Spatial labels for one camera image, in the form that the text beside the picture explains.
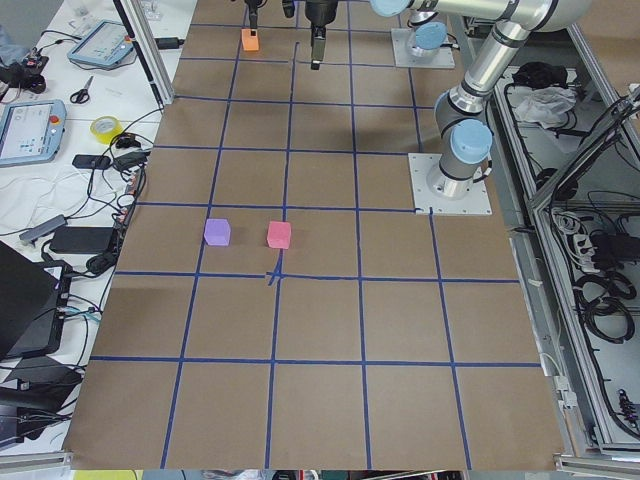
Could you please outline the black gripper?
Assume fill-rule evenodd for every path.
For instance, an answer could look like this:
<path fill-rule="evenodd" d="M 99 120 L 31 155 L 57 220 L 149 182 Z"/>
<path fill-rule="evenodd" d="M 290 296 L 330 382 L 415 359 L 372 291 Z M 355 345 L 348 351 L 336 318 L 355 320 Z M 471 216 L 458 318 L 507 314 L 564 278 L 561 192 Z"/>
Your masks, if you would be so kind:
<path fill-rule="evenodd" d="M 281 1 L 286 18 L 295 14 L 295 1 Z M 304 6 L 305 17 L 311 24 L 311 69 L 319 70 L 325 56 L 326 26 L 336 18 L 338 1 L 335 0 L 306 0 Z M 257 35 L 258 11 L 260 0 L 247 0 L 249 31 L 251 36 Z"/>

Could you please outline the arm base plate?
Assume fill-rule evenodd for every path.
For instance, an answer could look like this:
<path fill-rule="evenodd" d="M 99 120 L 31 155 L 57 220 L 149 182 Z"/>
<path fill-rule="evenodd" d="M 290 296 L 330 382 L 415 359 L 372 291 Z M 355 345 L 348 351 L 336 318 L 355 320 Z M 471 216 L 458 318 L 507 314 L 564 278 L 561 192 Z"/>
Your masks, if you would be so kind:
<path fill-rule="evenodd" d="M 440 169 L 440 154 L 410 153 L 409 173 L 417 215 L 490 216 L 486 182 L 452 180 Z"/>
<path fill-rule="evenodd" d="M 416 43 L 416 34 L 408 28 L 391 30 L 395 66 L 401 68 L 454 69 L 450 47 L 423 49 Z"/>

